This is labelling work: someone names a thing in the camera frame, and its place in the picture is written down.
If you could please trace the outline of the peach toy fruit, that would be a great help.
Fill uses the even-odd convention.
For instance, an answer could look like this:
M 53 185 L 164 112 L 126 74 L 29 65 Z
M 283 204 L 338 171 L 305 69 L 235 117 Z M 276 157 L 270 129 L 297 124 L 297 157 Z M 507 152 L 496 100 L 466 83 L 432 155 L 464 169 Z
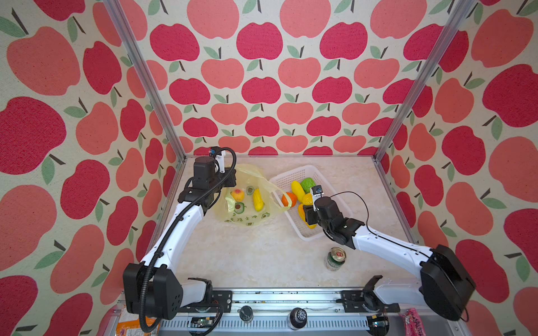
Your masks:
M 231 191 L 231 196 L 235 200 L 235 202 L 243 202 L 245 198 L 245 192 L 242 189 L 234 189 Z

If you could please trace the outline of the yellow orange mango toy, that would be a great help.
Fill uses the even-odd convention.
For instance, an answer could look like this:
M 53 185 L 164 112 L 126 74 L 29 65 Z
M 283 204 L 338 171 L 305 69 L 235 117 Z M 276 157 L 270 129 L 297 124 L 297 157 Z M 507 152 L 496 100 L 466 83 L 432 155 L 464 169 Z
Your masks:
M 317 227 L 316 224 L 309 224 L 307 221 L 306 221 L 306 216 L 305 216 L 305 209 L 304 209 L 304 205 L 303 204 L 300 204 L 298 206 L 298 215 L 300 216 L 301 220 L 304 222 L 304 224 L 309 227 L 311 230 L 315 229 Z

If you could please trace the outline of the small yellow toy fruit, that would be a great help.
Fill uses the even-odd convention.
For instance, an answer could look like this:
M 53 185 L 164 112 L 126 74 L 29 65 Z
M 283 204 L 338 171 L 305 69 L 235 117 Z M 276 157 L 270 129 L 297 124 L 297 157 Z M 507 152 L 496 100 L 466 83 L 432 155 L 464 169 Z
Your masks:
M 304 206 L 312 206 L 313 205 L 313 196 L 311 193 L 307 193 L 303 196 L 301 203 Z

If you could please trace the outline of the yellow plastic bag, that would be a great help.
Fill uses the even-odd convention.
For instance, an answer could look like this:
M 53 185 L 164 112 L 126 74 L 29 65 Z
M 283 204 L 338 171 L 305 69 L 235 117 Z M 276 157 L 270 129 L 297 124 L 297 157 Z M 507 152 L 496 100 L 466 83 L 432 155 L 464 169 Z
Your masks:
M 216 217 L 220 221 L 251 227 L 269 221 L 290 209 L 284 207 L 281 202 L 281 198 L 286 192 L 267 180 L 258 167 L 239 164 L 235 170 L 236 186 L 224 188 L 220 199 L 213 207 L 213 210 L 216 211 Z M 231 191 L 237 188 L 245 192 L 243 202 L 235 202 L 231 196 Z M 257 188 L 260 189 L 265 203 L 260 212 L 254 209 L 253 203 L 253 193 Z

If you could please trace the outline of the yellow elongated toy fruit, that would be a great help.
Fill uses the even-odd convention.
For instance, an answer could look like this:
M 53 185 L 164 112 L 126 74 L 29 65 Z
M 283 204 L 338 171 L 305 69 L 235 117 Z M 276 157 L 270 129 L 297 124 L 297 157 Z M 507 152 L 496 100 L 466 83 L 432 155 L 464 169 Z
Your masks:
M 291 183 L 291 191 L 296 196 L 298 202 L 302 203 L 303 198 L 305 197 L 305 191 L 304 191 L 302 185 L 297 181 L 293 181 Z

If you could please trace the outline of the orange toy fruit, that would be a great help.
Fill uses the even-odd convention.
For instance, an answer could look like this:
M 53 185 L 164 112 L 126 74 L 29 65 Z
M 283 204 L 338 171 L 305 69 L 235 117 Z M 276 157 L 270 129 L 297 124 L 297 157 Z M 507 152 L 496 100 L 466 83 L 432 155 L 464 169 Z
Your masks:
M 281 198 L 282 205 L 284 207 L 293 208 L 296 206 L 296 203 L 298 202 L 297 196 L 295 196 L 294 193 L 285 193 Z

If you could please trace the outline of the green toy fruit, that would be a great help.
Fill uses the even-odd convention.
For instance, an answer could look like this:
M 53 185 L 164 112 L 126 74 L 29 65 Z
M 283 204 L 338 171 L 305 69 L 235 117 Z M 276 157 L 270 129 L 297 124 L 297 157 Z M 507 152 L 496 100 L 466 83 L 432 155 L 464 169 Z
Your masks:
M 316 182 L 310 177 L 307 177 L 304 180 L 302 180 L 300 184 L 301 184 L 301 187 L 304 190 L 305 194 L 310 193 L 312 187 L 317 185 Z

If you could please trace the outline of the yellow banana toy fruit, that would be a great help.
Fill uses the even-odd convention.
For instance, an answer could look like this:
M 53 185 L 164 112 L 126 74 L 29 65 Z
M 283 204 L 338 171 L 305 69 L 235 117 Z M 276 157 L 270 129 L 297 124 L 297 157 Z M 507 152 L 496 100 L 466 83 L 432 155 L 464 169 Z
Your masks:
M 253 193 L 253 203 L 254 203 L 254 209 L 257 212 L 262 211 L 265 206 L 265 203 L 263 201 L 259 188 L 257 188 Z

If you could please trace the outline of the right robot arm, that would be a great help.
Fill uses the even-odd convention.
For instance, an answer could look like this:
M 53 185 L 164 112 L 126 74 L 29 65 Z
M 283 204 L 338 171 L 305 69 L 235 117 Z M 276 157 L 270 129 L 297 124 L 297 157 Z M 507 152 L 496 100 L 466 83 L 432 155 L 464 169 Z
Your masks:
M 305 208 L 305 219 L 319 225 L 337 244 L 378 256 L 417 278 L 417 284 L 406 284 L 401 290 L 394 282 L 374 286 L 374 295 L 382 303 L 426 305 L 449 321 L 467 314 L 476 283 L 449 247 L 430 248 L 384 235 L 365 222 L 345 217 L 336 201 L 326 196 Z

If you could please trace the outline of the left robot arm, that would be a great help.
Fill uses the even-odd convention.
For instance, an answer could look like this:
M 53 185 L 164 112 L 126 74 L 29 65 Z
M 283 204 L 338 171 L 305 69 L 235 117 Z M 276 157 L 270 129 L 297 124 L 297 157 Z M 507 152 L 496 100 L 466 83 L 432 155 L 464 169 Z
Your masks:
M 213 305 L 211 281 L 190 278 L 180 283 L 174 268 L 221 190 L 236 185 L 236 164 L 237 156 L 228 147 L 212 147 L 208 156 L 196 158 L 193 177 L 179 194 L 172 220 L 142 261 L 130 263 L 123 272 L 127 311 L 138 315 L 144 332 L 163 319 L 173 319 L 183 307 Z

